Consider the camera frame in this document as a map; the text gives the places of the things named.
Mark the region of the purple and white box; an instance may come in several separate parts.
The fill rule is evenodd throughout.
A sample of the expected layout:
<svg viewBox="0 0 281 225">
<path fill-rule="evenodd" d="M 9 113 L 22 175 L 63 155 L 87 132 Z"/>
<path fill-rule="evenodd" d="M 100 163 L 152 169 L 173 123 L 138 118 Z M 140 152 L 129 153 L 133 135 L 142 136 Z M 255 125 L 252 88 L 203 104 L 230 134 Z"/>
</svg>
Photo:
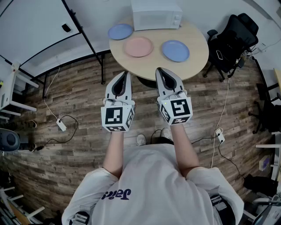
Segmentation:
<svg viewBox="0 0 281 225">
<path fill-rule="evenodd" d="M 270 156 L 264 156 L 259 160 L 259 170 L 264 171 L 270 163 Z"/>
</svg>

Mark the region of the person's black trousers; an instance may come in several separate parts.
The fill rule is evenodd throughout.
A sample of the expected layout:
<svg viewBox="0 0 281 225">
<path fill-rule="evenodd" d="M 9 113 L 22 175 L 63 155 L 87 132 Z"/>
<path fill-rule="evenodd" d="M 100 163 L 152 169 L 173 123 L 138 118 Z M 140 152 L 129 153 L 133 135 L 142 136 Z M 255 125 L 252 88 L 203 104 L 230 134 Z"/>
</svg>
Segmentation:
<svg viewBox="0 0 281 225">
<path fill-rule="evenodd" d="M 153 140 L 152 144 L 170 144 L 170 145 L 174 145 L 174 142 L 171 139 L 169 139 L 169 138 L 158 137 L 158 138 L 155 138 Z"/>
</svg>

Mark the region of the grey round device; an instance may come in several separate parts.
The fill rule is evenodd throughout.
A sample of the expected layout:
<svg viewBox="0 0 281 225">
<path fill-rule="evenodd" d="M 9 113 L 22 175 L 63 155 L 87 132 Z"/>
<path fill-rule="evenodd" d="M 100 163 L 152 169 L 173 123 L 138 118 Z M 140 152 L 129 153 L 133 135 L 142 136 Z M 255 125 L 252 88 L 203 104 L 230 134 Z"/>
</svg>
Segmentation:
<svg viewBox="0 0 281 225">
<path fill-rule="evenodd" d="M 0 151 L 12 152 L 18 150 L 20 138 L 14 131 L 0 128 Z"/>
</svg>

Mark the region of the pink plate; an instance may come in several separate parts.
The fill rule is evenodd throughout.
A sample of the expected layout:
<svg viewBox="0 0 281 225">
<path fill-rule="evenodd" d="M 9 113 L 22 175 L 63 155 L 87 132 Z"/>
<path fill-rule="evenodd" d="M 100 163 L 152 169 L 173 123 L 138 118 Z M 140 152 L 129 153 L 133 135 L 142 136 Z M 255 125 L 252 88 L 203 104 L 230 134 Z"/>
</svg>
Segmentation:
<svg viewBox="0 0 281 225">
<path fill-rule="evenodd" d="M 124 43 L 124 51 L 132 57 L 140 58 L 149 55 L 153 50 L 153 43 L 146 37 L 137 36 Z"/>
</svg>

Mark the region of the person's left forearm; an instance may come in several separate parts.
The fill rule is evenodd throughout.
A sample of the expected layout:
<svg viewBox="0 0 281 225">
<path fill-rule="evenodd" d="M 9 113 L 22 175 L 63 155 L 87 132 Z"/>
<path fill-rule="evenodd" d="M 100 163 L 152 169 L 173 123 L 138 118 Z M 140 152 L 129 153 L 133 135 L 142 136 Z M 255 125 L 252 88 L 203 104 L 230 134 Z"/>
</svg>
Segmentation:
<svg viewBox="0 0 281 225">
<path fill-rule="evenodd" d="M 112 132 L 103 161 L 103 168 L 117 178 L 121 177 L 123 168 L 124 133 Z"/>
</svg>

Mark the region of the blue plate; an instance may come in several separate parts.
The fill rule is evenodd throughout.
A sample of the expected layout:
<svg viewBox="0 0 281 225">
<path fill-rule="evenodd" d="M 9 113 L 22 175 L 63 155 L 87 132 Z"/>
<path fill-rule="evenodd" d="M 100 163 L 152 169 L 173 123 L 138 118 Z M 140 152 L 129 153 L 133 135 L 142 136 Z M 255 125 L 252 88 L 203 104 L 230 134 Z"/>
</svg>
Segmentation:
<svg viewBox="0 0 281 225">
<path fill-rule="evenodd" d="M 133 32 L 133 28 L 129 24 L 117 24 L 108 31 L 108 37 L 112 40 L 123 40 L 129 37 Z"/>
<path fill-rule="evenodd" d="M 162 44 L 162 52 L 174 62 L 184 62 L 190 56 L 188 47 L 178 40 L 168 40 Z"/>
</svg>

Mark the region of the whiteboard on black stand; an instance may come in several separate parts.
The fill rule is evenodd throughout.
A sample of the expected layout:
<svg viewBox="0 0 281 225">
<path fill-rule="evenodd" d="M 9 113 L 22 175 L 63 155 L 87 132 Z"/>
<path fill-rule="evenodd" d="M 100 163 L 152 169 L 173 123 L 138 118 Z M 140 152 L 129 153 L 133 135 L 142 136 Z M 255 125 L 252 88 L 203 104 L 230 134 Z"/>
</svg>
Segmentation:
<svg viewBox="0 0 281 225">
<path fill-rule="evenodd" d="M 62 29 L 63 24 L 71 32 Z M 0 0 L 0 80 L 20 63 L 19 74 L 43 86 L 41 77 L 97 53 L 66 0 Z"/>
</svg>

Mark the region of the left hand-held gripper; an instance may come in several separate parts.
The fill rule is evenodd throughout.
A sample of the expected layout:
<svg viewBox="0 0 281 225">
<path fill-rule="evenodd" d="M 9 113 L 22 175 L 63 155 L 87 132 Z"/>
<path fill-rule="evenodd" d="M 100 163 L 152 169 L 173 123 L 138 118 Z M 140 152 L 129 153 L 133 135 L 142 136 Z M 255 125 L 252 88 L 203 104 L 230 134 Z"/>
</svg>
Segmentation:
<svg viewBox="0 0 281 225">
<path fill-rule="evenodd" d="M 109 132 L 128 131 L 135 115 L 130 72 L 123 71 L 108 83 L 103 103 L 102 127 Z"/>
</svg>

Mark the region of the white microwave oven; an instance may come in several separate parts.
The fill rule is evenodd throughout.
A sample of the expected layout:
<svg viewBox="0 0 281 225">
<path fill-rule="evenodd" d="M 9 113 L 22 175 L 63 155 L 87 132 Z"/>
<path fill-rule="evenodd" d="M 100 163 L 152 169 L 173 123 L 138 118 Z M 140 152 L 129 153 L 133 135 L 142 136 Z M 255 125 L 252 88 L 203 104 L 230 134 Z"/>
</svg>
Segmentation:
<svg viewBox="0 0 281 225">
<path fill-rule="evenodd" d="M 176 0 L 131 0 L 134 30 L 178 29 L 183 11 Z"/>
</svg>

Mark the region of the white power strip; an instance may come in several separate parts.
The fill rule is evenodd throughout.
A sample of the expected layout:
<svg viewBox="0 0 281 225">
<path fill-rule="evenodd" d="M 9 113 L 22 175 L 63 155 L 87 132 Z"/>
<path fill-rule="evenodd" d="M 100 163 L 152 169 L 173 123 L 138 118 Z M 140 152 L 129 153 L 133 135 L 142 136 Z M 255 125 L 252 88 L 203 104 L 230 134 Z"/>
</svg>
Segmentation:
<svg viewBox="0 0 281 225">
<path fill-rule="evenodd" d="M 220 143 L 223 143 L 225 141 L 222 128 L 217 128 L 216 129 L 215 136 L 218 138 Z"/>
<path fill-rule="evenodd" d="M 66 126 L 60 118 L 57 119 L 56 123 L 63 132 L 66 131 Z"/>
</svg>

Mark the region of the person's white t-shirt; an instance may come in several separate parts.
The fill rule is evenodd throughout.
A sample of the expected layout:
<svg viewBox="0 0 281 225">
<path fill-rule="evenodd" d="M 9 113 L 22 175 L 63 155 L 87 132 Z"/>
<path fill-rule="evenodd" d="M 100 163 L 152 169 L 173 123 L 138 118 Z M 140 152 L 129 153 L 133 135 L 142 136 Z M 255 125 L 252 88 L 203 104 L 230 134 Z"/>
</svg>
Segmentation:
<svg viewBox="0 0 281 225">
<path fill-rule="evenodd" d="M 89 172 L 62 224 L 72 225 L 77 213 L 85 213 L 89 225 L 218 225 L 215 195 L 237 225 L 244 203 L 218 168 L 197 167 L 182 176 L 173 145 L 143 145 L 124 152 L 121 177 L 104 168 Z"/>
</svg>

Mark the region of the person's right forearm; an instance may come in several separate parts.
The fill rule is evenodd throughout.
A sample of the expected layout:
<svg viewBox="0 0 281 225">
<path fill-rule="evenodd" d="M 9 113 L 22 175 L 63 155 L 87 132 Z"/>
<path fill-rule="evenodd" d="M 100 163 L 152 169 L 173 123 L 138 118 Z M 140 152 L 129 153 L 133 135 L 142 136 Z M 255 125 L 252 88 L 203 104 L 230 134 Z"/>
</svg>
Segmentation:
<svg viewBox="0 0 281 225">
<path fill-rule="evenodd" d="M 174 142 L 176 159 L 181 174 L 186 177 L 194 168 L 199 167 L 199 159 L 182 124 L 170 127 Z"/>
</svg>

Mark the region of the black office chair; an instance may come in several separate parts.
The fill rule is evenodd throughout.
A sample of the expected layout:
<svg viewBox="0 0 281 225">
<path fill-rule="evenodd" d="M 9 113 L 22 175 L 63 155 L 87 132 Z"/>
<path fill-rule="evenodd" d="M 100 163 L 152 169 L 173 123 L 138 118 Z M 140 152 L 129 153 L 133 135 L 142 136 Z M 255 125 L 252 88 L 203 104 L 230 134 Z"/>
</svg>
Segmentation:
<svg viewBox="0 0 281 225">
<path fill-rule="evenodd" d="M 261 109 L 259 102 L 254 101 L 254 104 L 258 108 L 258 114 L 253 114 L 248 112 L 249 116 L 254 116 L 259 120 L 258 126 L 256 130 L 252 133 L 257 134 L 258 131 L 265 131 L 266 129 L 269 132 L 281 132 L 281 105 L 274 105 L 273 101 L 281 100 L 281 95 L 277 93 L 276 98 L 270 100 L 269 94 L 266 93 L 266 89 L 263 84 L 257 83 L 257 88 L 259 94 L 262 94 L 264 105 L 263 109 Z"/>
<path fill-rule="evenodd" d="M 246 13 L 231 15 L 220 34 L 215 29 L 209 30 L 207 44 L 210 67 L 203 77 L 207 77 L 212 67 L 220 73 L 221 82 L 225 80 L 223 73 L 228 73 L 229 78 L 232 77 L 236 68 L 242 68 L 245 64 L 242 53 L 245 51 L 251 53 L 250 48 L 258 43 L 258 30 L 258 25 Z M 223 60 L 218 59 L 216 50 L 222 53 Z"/>
</svg>

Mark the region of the white shelf unit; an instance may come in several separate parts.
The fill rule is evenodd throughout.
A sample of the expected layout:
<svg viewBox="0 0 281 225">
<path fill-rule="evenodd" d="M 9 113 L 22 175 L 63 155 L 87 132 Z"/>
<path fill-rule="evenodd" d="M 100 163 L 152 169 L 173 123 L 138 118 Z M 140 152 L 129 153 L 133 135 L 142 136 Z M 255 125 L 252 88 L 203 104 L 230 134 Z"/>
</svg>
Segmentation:
<svg viewBox="0 0 281 225">
<path fill-rule="evenodd" d="M 26 82 L 27 84 L 30 84 L 31 86 L 33 86 L 35 88 L 39 87 L 38 84 L 28 80 L 27 78 L 25 78 L 24 76 L 22 76 L 18 73 L 19 66 L 20 66 L 20 63 L 18 63 L 18 62 L 15 62 L 12 64 L 11 74 L 4 80 L 2 87 L 0 88 L 0 113 L 7 113 L 10 115 L 14 115 L 14 116 L 21 116 L 20 113 L 12 112 L 9 110 L 4 110 L 4 108 L 8 105 L 17 106 L 19 108 L 26 109 L 26 110 L 33 111 L 33 112 L 37 111 L 37 108 L 31 107 L 28 105 L 24 105 L 22 103 L 18 103 L 18 102 L 15 102 L 12 100 L 16 78 Z"/>
</svg>

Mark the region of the white desk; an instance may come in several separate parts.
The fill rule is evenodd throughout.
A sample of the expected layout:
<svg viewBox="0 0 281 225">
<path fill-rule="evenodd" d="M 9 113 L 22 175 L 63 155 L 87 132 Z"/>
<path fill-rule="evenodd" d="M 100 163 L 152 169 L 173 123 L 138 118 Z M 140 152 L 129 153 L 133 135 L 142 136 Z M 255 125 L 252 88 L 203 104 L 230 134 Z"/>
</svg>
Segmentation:
<svg viewBox="0 0 281 225">
<path fill-rule="evenodd" d="M 271 179 L 276 181 L 278 178 L 278 173 L 281 169 L 281 132 L 273 132 L 271 134 L 275 137 L 274 144 L 257 144 L 255 147 L 260 149 L 274 150 L 274 162 L 270 166 L 272 167 Z"/>
</svg>

